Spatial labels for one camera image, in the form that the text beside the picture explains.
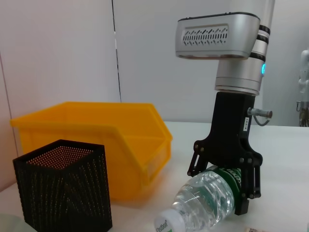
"white table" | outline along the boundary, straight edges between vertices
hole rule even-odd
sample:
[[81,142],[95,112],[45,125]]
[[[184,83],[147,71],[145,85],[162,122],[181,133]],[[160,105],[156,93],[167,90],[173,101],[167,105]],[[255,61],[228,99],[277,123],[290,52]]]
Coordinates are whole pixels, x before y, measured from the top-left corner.
[[[155,232],[153,219],[169,207],[186,175],[193,144],[204,139],[210,124],[167,122],[174,140],[172,159],[139,200],[112,203],[111,232]],[[252,126],[251,146],[261,153],[262,197],[249,212],[232,215],[214,232],[243,232],[253,227],[268,232],[305,232],[309,222],[309,129]],[[0,213],[23,217],[17,185],[0,193]]]

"bottle cap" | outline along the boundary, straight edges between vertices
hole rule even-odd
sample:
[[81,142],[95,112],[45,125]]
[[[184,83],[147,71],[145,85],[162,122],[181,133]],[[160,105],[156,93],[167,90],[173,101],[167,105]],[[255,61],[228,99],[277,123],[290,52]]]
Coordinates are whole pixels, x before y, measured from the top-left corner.
[[185,222],[179,212],[168,209],[154,220],[155,232],[185,232]]

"yellow storage bin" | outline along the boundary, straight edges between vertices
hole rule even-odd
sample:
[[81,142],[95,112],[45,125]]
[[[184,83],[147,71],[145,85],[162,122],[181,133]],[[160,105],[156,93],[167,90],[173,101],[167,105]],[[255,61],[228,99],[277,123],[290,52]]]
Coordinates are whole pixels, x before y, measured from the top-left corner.
[[115,200],[134,197],[170,159],[172,136],[152,104],[65,102],[11,125],[25,154],[58,139],[105,145]]

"water bottle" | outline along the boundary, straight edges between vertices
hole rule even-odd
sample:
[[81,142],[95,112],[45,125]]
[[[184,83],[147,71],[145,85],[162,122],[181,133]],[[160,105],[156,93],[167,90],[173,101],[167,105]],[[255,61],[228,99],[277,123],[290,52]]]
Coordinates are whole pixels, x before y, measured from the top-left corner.
[[212,166],[196,175],[179,190],[170,209],[157,216],[156,232],[208,230],[234,211],[240,183],[240,169]]

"robot in background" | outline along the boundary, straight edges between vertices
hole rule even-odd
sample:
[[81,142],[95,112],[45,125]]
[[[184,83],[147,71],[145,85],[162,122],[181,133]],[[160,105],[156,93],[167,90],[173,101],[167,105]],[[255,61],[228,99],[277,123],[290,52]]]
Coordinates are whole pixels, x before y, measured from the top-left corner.
[[299,126],[309,127],[309,48],[301,54],[301,70],[298,84],[301,93],[301,102],[297,102]]

